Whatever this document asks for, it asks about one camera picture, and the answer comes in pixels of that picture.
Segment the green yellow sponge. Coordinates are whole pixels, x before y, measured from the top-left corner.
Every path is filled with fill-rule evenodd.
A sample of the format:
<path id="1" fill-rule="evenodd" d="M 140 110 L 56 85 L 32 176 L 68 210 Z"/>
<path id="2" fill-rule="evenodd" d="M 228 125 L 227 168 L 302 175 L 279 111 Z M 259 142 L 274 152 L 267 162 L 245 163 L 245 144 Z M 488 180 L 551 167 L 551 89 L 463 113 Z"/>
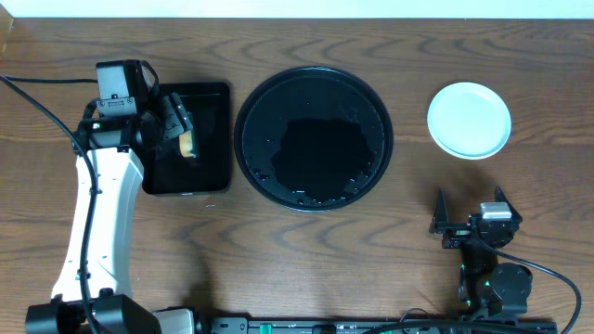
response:
<path id="1" fill-rule="evenodd" d="M 187 131 L 178 137 L 180 155 L 184 158 L 197 158 L 199 156 L 198 139 L 193 131 Z"/>

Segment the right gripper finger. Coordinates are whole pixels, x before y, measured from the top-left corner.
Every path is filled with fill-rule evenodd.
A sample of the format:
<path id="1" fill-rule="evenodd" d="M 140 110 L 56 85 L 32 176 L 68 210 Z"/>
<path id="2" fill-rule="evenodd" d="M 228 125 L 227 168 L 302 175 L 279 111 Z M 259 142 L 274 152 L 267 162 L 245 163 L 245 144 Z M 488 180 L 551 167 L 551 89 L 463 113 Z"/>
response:
<path id="1" fill-rule="evenodd" d="M 503 192 L 503 190 L 500 186 L 495 187 L 494 197 L 495 197 L 496 202 L 503 202 L 503 203 L 507 204 L 512 218 L 520 218 L 521 217 L 521 215 L 517 212 L 517 210 L 514 208 L 514 206 L 510 203 L 510 201 L 508 200 L 507 196 L 505 195 L 505 193 Z"/>
<path id="2" fill-rule="evenodd" d="M 436 224 L 446 224 L 449 222 L 445 193 L 442 188 L 438 190 L 436 206 L 433 214 L 433 222 Z"/>

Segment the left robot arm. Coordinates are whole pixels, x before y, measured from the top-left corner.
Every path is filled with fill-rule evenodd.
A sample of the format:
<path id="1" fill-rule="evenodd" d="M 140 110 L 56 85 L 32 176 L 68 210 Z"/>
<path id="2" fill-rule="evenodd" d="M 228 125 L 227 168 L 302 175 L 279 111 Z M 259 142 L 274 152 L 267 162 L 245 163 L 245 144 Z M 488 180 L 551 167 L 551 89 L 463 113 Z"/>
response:
<path id="1" fill-rule="evenodd" d="M 100 62 L 98 98 L 69 132 L 78 192 L 67 256 L 50 301 L 31 306 L 28 333 L 194 333 L 188 308 L 151 312 L 133 299 L 129 274 L 142 159 L 192 122 L 177 94 L 164 96 L 145 60 Z"/>

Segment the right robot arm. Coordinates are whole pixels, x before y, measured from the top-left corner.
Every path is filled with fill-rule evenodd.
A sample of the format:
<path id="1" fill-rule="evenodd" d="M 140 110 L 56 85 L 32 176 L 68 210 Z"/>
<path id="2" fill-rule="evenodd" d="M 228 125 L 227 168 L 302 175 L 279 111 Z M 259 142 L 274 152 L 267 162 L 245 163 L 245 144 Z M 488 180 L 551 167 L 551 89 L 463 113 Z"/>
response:
<path id="1" fill-rule="evenodd" d="M 501 263 L 496 255 L 513 240 L 522 221 L 500 187 L 495 199 L 482 203 L 465 223 L 449 220 L 445 194 L 438 192 L 429 232 L 442 237 L 444 249 L 461 252 L 458 297 L 468 306 L 461 319 L 511 324 L 527 312 L 531 271 L 524 265 Z"/>

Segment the light blue plate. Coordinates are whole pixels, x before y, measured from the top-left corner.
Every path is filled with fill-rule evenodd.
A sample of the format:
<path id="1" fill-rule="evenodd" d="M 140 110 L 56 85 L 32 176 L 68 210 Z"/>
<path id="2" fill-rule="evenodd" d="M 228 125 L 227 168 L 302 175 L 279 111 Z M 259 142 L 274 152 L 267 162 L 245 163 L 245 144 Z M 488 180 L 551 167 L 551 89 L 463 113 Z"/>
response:
<path id="1" fill-rule="evenodd" d="M 481 160 L 503 149 L 512 121 L 508 106 L 495 91 L 479 83 L 459 82 L 435 94 L 427 127 L 443 151 L 464 160 Z"/>

